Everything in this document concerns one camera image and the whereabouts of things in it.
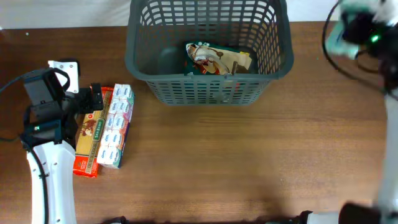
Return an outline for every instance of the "green led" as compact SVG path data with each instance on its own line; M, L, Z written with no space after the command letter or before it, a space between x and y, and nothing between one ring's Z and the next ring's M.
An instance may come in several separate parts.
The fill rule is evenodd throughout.
M372 39L371 39L372 43L375 43L375 42L377 42L377 41L379 41L379 40L380 40L380 36L379 36L379 35L374 35L374 36L372 37Z

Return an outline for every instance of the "green label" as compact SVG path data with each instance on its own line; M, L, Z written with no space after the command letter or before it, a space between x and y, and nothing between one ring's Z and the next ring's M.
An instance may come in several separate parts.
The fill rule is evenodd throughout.
M95 127L94 135L93 135L94 141L99 141L101 139L102 130L104 129L104 123L105 123L105 120L102 118L99 118L97 120L97 125Z

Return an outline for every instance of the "gray basket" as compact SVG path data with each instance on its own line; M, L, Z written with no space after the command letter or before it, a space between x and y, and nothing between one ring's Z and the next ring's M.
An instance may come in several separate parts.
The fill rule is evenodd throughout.
M251 74L184 74L187 41L251 53ZM285 0L132 0L127 69L168 105L248 105L293 66Z

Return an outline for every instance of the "red and yellow package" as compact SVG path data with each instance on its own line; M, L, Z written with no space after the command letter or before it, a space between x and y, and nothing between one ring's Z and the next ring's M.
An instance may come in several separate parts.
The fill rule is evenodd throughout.
M96 157L113 95L113 88L102 87L101 89L104 109L94 111L92 114L86 114L81 127L76 146L76 159L73 165L73 173L76 175L92 178L98 175Z

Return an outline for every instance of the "wood grain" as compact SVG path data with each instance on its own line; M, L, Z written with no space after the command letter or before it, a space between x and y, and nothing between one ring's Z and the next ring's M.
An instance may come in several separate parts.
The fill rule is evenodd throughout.
M322 25L291 23L294 67L250 106L163 105L124 66L125 27L1 31L0 85L47 60L75 57L81 86L128 83L136 92L122 168L73 179L78 223L336 211L376 195L386 112L381 95L341 77L323 58ZM29 103L22 84L0 103L0 136L13 137ZM0 148L1 223L30 223L25 152L18 142Z

